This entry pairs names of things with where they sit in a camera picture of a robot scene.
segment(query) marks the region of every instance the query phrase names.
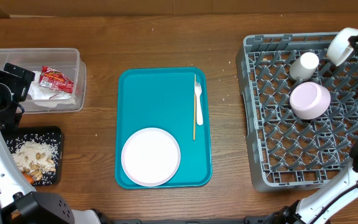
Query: black food tray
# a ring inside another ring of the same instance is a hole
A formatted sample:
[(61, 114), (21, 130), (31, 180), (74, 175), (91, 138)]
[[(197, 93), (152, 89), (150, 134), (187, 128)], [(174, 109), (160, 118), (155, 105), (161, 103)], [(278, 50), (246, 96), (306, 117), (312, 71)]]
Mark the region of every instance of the black food tray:
[(62, 176), (63, 158), (63, 133), (59, 127), (19, 128), (13, 133), (2, 131), (2, 136), (11, 154), (16, 152), (16, 145), (23, 141), (34, 140), (36, 143), (57, 144), (56, 157), (52, 158), (55, 161), (56, 172), (51, 172), (51, 174), (44, 173), (45, 178), (35, 181), (33, 186), (46, 186), (59, 183)]

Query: red snack wrapper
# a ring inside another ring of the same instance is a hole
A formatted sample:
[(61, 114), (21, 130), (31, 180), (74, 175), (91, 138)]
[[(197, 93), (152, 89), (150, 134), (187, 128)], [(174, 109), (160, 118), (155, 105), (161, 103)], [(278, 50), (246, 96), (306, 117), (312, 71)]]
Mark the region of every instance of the red snack wrapper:
[(42, 67), (39, 83), (40, 86), (51, 90), (73, 93), (74, 82), (53, 68)]

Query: plastic fork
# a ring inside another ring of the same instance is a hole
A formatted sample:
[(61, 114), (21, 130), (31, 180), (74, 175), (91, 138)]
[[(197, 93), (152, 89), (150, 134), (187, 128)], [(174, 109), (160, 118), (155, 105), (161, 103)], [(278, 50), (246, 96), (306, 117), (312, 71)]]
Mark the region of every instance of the plastic fork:
[(198, 125), (203, 125), (204, 124), (204, 119), (203, 119), (203, 111), (201, 109), (201, 93), (203, 92), (203, 90), (201, 89), (201, 85), (200, 83), (196, 82), (195, 86), (194, 86), (194, 93), (196, 94), (196, 101), (197, 101), (197, 124)]

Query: white plate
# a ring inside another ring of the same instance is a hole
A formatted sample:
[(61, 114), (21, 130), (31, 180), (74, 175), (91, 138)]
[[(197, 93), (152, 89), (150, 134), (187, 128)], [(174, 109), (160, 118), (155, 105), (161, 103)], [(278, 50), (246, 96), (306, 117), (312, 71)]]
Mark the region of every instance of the white plate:
[(180, 148), (175, 138), (159, 128), (135, 132), (125, 142), (121, 164), (131, 181), (155, 187), (170, 180), (180, 163)]

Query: cup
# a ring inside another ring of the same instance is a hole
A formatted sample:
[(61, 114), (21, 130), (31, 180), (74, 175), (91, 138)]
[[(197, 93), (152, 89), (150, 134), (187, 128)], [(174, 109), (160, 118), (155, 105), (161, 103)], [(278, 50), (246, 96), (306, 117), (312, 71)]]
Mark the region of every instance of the cup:
[(314, 82), (298, 85), (291, 93), (290, 105), (301, 119), (314, 119), (322, 115), (331, 102), (327, 88)]
[(316, 71), (319, 60), (316, 54), (307, 52), (301, 55), (290, 67), (290, 76), (294, 80), (308, 80)]
[(358, 35), (358, 29), (345, 28), (341, 30), (328, 47), (327, 58), (335, 66), (340, 66), (353, 52), (348, 39)]

